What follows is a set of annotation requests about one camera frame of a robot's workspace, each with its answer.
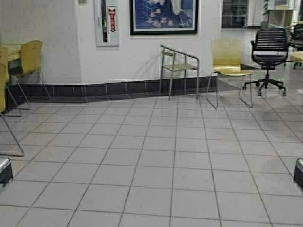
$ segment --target white wall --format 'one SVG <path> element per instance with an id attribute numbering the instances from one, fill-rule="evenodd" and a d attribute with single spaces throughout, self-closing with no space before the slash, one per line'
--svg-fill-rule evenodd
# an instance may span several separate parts
<path id="1" fill-rule="evenodd" d="M 1 2 L 1 42 L 24 43 L 32 39 L 42 40 L 46 83 L 81 83 L 74 0 Z"/>
<path id="2" fill-rule="evenodd" d="M 200 2 L 197 35 L 131 37 L 129 1 L 119 0 L 120 47 L 99 49 L 96 48 L 95 42 L 93 0 L 88 0 L 84 6 L 76 4 L 82 83 L 159 79 L 160 44 L 170 45 L 200 57 L 200 73 L 202 76 L 208 76 L 212 70 L 211 40 L 220 35 L 220 2 Z"/>
<path id="3" fill-rule="evenodd" d="M 247 26 L 261 26 L 263 19 L 263 0 L 249 0 Z"/>

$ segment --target glass door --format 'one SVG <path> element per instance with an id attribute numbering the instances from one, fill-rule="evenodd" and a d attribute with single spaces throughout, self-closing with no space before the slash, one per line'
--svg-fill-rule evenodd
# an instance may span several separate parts
<path id="1" fill-rule="evenodd" d="M 223 0 L 222 28 L 246 27 L 248 0 Z"/>

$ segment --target chair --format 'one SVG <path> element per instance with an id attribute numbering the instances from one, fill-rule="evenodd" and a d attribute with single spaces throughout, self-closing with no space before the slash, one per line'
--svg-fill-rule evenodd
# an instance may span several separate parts
<path id="1" fill-rule="evenodd" d="M 264 79 L 245 83 L 243 89 L 246 89 L 247 84 L 256 84 L 257 87 L 263 82 L 259 89 L 258 96 L 262 96 L 262 88 L 267 89 L 269 84 L 283 89 L 283 95 L 286 96 L 286 88 L 283 82 L 269 78 L 269 70 L 274 70 L 276 66 L 285 63 L 288 57 L 288 40 L 287 32 L 282 28 L 261 29 L 257 32 L 256 41 L 251 41 L 252 45 L 252 60 L 261 65 L 267 73 Z"/>
<path id="2" fill-rule="evenodd" d="M 0 117 L 4 120 L 4 123 L 6 124 L 7 128 L 9 129 L 11 135 L 13 136 L 15 142 L 17 143 L 17 145 L 19 146 L 22 155 L 10 155 L 7 153 L 0 153 L 0 155 L 10 155 L 10 156 L 17 156 L 17 157 L 22 157 L 24 155 L 24 151 L 21 148 L 17 138 L 15 137 L 14 133 L 12 132 L 9 124 L 7 123 L 7 121 L 5 120 L 4 115 L 2 114 L 2 112 L 6 109 L 6 102 L 5 102 L 5 83 L 6 83 L 6 73 L 7 73 L 7 66 L 4 64 L 0 64 Z"/>
<path id="3" fill-rule="evenodd" d="M 18 77 L 24 77 L 28 74 L 33 74 L 34 72 L 38 72 L 38 76 L 43 84 L 43 87 L 48 95 L 51 98 L 45 83 L 41 77 L 41 51 L 42 51 L 42 42 L 39 40 L 30 41 L 21 46 L 21 68 L 17 67 L 10 70 L 10 74 L 15 76 L 15 80 L 22 91 L 22 94 L 29 105 L 26 95 L 21 88 L 21 85 L 18 81 Z"/>
<path id="4" fill-rule="evenodd" d="M 242 77 L 241 86 L 238 93 L 238 98 L 244 102 L 246 105 L 248 105 L 250 108 L 253 107 L 252 102 L 252 90 L 250 86 L 250 102 L 249 105 L 247 102 L 243 100 L 241 97 L 241 87 L 244 81 L 245 76 L 250 77 L 251 81 L 251 75 L 252 71 L 250 70 L 242 70 L 241 69 L 241 57 L 242 57 L 242 41 L 239 39 L 233 39 L 233 38 L 219 38 L 212 41 L 212 51 L 213 51 L 213 72 L 211 73 L 209 80 L 208 80 L 208 86 L 207 86 L 207 101 L 215 108 L 217 109 L 219 107 L 219 79 L 220 75 L 223 76 L 229 76 L 229 77 Z M 209 100 L 208 93 L 209 93 L 209 87 L 210 82 L 212 79 L 212 75 L 217 74 L 216 77 L 216 97 L 217 97 L 217 104 L 216 106 Z"/>
<path id="5" fill-rule="evenodd" d="M 291 33 L 291 40 L 288 42 L 288 45 L 295 48 L 297 51 L 303 51 L 303 23 L 296 24 L 294 26 L 294 32 Z M 301 65 L 299 62 L 294 64 L 294 70 L 297 65 Z"/>
<path id="6" fill-rule="evenodd" d="M 6 66 L 8 65 L 8 50 L 6 47 L 0 47 L 0 64 L 6 65 Z M 13 94 L 11 93 L 9 87 L 7 86 L 7 83 L 9 82 L 9 73 L 8 73 L 7 68 L 8 67 L 6 67 L 5 72 L 4 72 L 4 86 L 5 86 L 6 90 L 8 91 L 10 97 L 12 98 L 16 108 L 19 111 L 19 115 L 12 115 L 12 117 L 21 117 L 22 116 L 21 110 L 20 110 Z"/>
<path id="7" fill-rule="evenodd" d="M 190 55 L 190 54 L 187 54 L 187 53 L 184 53 L 184 52 L 181 52 L 181 51 L 177 51 L 177 50 L 174 50 L 172 48 L 169 48 L 169 47 L 166 47 L 166 46 L 163 46 L 163 45 L 161 45 L 161 47 L 163 48 L 163 51 L 162 51 L 162 64 L 161 64 L 160 92 L 162 91 L 162 81 L 163 81 L 163 71 L 164 71 L 164 69 L 167 69 L 168 71 L 171 72 L 170 86 L 169 86 L 169 100 L 170 100 L 171 91 L 172 91 L 172 83 L 173 83 L 174 72 L 180 72 L 180 71 L 184 72 L 184 90 L 186 90 L 187 71 L 197 70 L 196 95 L 197 95 L 197 98 L 199 98 L 199 66 L 200 66 L 200 60 L 197 57 L 193 56 L 193 55 Z M 177 54 L 180 54 L 180 55 L 184 56 L 184 63 L 176 64 L 176 55 Z M 164 65 L 165 56 L 169 56 L 169 57 L 173 58 L 171 65 Z M 197 60 L 197 66 L 188 64 L 187 63 L 187 57 L 196 59 Z"/>

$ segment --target framed picture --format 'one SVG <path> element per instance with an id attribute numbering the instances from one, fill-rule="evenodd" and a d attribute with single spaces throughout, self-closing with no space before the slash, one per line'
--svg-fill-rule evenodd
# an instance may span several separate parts
<path id="1" fill-rule="evenodd" d="M 131 35 L 196 34 L 199 0 L 130 0 Z"/>

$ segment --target chair backrest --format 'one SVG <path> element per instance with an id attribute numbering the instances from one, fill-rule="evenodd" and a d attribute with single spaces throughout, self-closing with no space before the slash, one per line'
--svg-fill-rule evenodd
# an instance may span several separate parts
<path id="1" fill-rule="evenodd" d="M 7 72 L 7 65 L 0 63 L 0 112 L 5 110 L 5 74 Z"/>
<path id="2" fill-rule="evenodd" d="M 303 40 L 303 23 L 296 24 L 294 26 L 294 33 L 292 34 L 292 39 Z"/>
<path id="3" fill-rule="evenodd" d="M 219 38 L 212 41 L 213 67 L 241 67 L 242 41 L 234 38 Z"/>
<path id="4" fill-rule="evenodd" d="M 288 51 L 287 32 L 283 28 L 261 29 L 257 32 L 254 51 Z"/>
<path id="5" fill-rule="evenodd" d="M 8 49 L 6 47 L 0 47 L 0 64 L 8 65 Z M 4 81 L 5 83 L 9 81 L 9 72 L 7 67 L 4 74 Z"/>
<path id="6" fill-rule="evenodd" d="M 39 71 L 41 69 L 42 42 L 30 41 L 21 47 L 21 62 L 23 74 Z"/>

